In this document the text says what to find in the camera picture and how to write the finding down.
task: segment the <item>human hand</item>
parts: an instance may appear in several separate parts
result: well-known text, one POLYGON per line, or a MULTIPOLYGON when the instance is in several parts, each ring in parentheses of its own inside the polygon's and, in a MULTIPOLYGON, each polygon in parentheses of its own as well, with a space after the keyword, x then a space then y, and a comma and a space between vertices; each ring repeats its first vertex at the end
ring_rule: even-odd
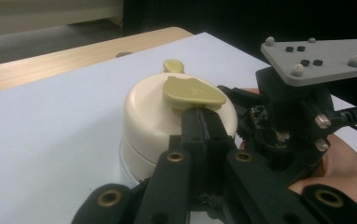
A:
MULTIPOLYGON (((245 89, 259 93, 258 89, 245 89)), ((323 184, 344 192, 357 203, 357 153, 334 134, 328 136, 331 146, 313 176, 297 181, 289 187, 301 194, 304 187, 323 184)))

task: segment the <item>yellow tab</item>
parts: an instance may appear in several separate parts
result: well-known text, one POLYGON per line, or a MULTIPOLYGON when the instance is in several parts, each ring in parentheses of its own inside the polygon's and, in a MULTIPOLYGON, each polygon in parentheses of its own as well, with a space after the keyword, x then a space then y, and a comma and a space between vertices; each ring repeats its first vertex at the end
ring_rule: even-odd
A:
POLYGON ((163 68, 165 73, 184 73, 184 64, 174 59, 164 61, 163 68))
POLYGON ((195 78, 168 77, 163 85, 163 99, 173 108, 207 107, 218 110, 227 101, 216 87, 195 78))

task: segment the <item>black bolt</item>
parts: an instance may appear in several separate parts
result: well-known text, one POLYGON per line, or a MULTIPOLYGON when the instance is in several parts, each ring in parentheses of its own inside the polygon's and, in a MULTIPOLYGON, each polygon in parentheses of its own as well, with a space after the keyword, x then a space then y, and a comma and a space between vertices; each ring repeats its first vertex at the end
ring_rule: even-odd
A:
POLYGON ((304 60, 300 61, 300 63, 305 67, 309 66, 309 60, 304 59, 304 60))
POLYGON ((297 51, 303 52, 305 49, 306 49, 306 47, 304 47, 304 46, 297 47, 297 51))
POLYGON ((314 62, 312 64, 314 64, 315 66, 322 66, 323 65, 323 61, 317 59, 317 60, 314 60, 314 62))
POLYGON ((286 52, 293 52, 294 51, 294 47, 286 47, 286 52))

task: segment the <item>wooden edge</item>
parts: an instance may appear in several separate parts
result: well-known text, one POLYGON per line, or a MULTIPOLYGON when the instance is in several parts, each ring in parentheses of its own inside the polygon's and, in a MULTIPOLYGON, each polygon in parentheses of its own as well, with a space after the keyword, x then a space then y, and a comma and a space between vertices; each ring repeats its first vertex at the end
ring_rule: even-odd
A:
POLYGON ((192 34, 188 31, 171 27, 15 62, 1 63, 0 91, 115 59, 119 52, 138 52, 190 36, 192 34))

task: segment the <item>gray mounting plate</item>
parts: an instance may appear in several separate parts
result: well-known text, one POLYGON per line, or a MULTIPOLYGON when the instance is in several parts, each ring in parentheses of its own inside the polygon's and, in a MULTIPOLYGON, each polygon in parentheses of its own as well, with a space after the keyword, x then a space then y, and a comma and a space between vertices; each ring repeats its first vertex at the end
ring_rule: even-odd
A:
POLYGON ((349 59, 357 55, 357 39, 324 40, 315 43, 274 42, 271 46, 264 43, 261 51, 284 82, 291 86, 307 86, 357 77, 357 67, 348 65, 349 59), (299 46, 305 47, 305 50, 298 51, 299 46), (294 49, 288 52, 286 47, 294 49), (291 75, 294 66, 302 60, 308 60, 309 65, 303 67, 301 76, 291 75), (313 64, 314 60, 322 60, 323 64, 316 66, 313 64))

